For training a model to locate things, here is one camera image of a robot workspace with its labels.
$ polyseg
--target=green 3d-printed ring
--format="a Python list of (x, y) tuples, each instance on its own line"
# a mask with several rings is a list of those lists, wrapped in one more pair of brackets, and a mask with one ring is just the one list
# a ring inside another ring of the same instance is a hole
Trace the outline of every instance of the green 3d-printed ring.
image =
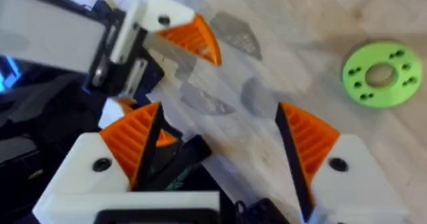
[[(395, 70), (393, 80), (382, 87), (366, 82), (366, 72), (375, 64), (386, 63)], [(408, 100), (420, 87), (422, 62), (402, 44), (392, 41), (369, 43), (347, 59), (342, 80), (348, 95), (368, 107), (393, 107)]]

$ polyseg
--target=black plastic part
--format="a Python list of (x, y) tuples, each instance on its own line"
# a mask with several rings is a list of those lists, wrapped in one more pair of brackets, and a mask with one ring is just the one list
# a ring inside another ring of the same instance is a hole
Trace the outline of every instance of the black plastic part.
[(144, 152), (142, 153), (141, 161), (137, 171), (137, 177), (135, 179), (135, 185), (133, 186), (132, 191), (143, 191), (145, 185), (147, 185), (149, 179), (149, 169), (155, 156), (155, 144), (157, 143), (161, 126), (164, 122), (165, 117), (163, 116), (163, 107), (161, 104), (159, 104), (159, 107), (154, 113), (153, 122), (151, 123), (147, 140), (145, 141)]
[(280, 135), (282, 136), (282, 140), (284, 142), (292, 179), (294, 180), (296, 195), (301, 207), (302, 217), (304, 218), (305, 222), (308, 222), (314, 210), (314, 204), (310, 199), (310, 191), (308, 190), (306, 180), (304, 179), (304, 174), (302, 173), (301, 163), (298, 159), (294, 140), (292, 139), (292, 135), (290, 133), (286, 113), (283, 111), (280, 105), (278, 106), (278, 111), (276, 113), (276, 124), (280, 130)]
[(145, 98), (147, 98), (145, 95), (147, 95), (161, 81), (165, 73), (146, 49), (141, 48), (140, 56), (147, 60), (148, 64), (133, 98), (138, 103), (143, 103)]
[(94, 224), (135, 222), (218, 224), (220, 215), (211, 209), (103, 210), (97, 214)]
[(239, 224), (289, 224), (268, 198), (261, 199), (249, 207), (242, 201), (236, 202), (236, 219)]
[(164, 190), (179, 174), (192, 165), (200, 164), (211, 155), (211, 149), (200, 135), (196, 135), (185, 143), (179, 155), (169, 165), (152, 177), (144, 186), (144, 191)]

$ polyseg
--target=wood surface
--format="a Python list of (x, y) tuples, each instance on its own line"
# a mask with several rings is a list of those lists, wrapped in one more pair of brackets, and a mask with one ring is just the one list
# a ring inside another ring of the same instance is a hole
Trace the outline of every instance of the wood surface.
[[(114, 1), (124, 9), (131, 2)], [(226, 12), (246, 22), (260, 46), (261, 60), (219, 39), (220, 68), (200, 59), (191, 64), (191, 57), (177, 60), (176, 51), (151, 50), (165, 78), (149, 97), (163, 102), (168, 121), (187, 136), (205, 137), (215, 153), (205, 166), (232, 199), (269, 197), (298, 222), (273, 119), (278, 101), (289, 101), (342, 133), (359, 135), (411, 210), (409, 222), (427, 223), (426, 85), (399, 107), (369, 109), (353, 102), (340, 80), (348, 52), (369, 39), (399, 40), (426, 60), (427, 0), (176, 1), (207, 21)], [(197, 106), (203, 98), (205, 107)]]

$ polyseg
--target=mounting hole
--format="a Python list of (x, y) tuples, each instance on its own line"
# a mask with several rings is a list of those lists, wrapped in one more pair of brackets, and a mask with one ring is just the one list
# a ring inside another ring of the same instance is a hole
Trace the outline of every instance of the mounting hole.
[(339, 157), (333, 157), (329, 159), (329, 166), (339, 172), (346, 172), (348, 171), (348, 164), (345, 160), (339, 158)]
[(411, 65), (409, 65), (408, 63), (405, 63), (402, 65), (402, 69), (407, 71), (407, 70), (411, 69)]
[(168, 26), (171, 23), (171, 19), (167, 15), (160, 15), (157, 20), (160, 24)]
[(366, 100), (367, 98), (368, 98), (367, 94), (361, 94), (360, 95), (360, 100), (362, 100), (362, 101)]
[(403, 51), (403, 50), (398, 50), (398, 51), (395, 53), (395, 55), (396, 55), (396, 56), (398, 56), (398, 57), (401, 57), (401, 56), (405, 55), (405, 51)]
[(389, 86), (397, 78), (397, 71), (388, 63), (377, 63), (366, 72), (366, 82), (371, 87)]
[(109, 167), (111, 167), (111, 164), (112, 164), (111, 159), (99, 158), (93, 163), (92, 170), (95, 172), (102, 172), (109, 169)]
[(408, 81), (410, 83), (416, 83), (416, 77), (409, 77)]

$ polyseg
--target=screw hole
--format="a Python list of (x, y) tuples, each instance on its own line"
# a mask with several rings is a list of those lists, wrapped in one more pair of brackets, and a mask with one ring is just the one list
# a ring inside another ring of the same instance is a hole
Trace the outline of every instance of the screw hole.
[(348, 171), (347, 162), (339, 157), (333, 157), (329, 159), (329, 166), (335, 171), (339, 171), (339, 172)]
[(160, 15), (157, 20), (160, 24), (168, 26), (171, 23), (171, 19), (167, 15)]
[(405, 51), (403, 51), (403, 50), (398, 50), (398, 51), (395, 53), (395, 55), (396, 55), (396, 56), (398, 56), (398, 57), (401, 57), (401, 56), (405, 55)]
[(93, 163), (92, 170), (95, 172), (102, 172), (109, 169), (109, 167), (111, 167), (111, 164), (112, 164), (111, 159), (99, 158)]
[(410, 83), (416, 83), (416, 78), (415, 77), (410, 77), (408, 81)]
[(405, 63), (402, 65), (402, 69), (403, 70), (409, 70), (409, 69), (411, 69), (411, 65), (409, 65), (408, 63)]

